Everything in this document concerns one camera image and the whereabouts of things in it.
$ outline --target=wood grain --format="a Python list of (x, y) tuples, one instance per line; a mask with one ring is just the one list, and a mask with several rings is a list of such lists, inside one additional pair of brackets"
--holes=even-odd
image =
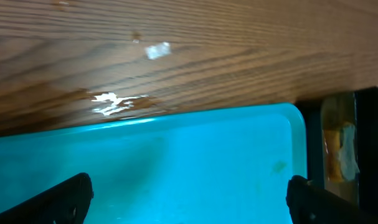
[(0, 136), (378, 86), (378, 0), (66, 2), (0, 0)]

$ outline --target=brown wooden surface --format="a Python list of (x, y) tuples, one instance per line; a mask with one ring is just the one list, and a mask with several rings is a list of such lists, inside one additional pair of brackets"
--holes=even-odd
[(0, 0), (0, 136), (378, 86), (378, 0), (66, 2)]

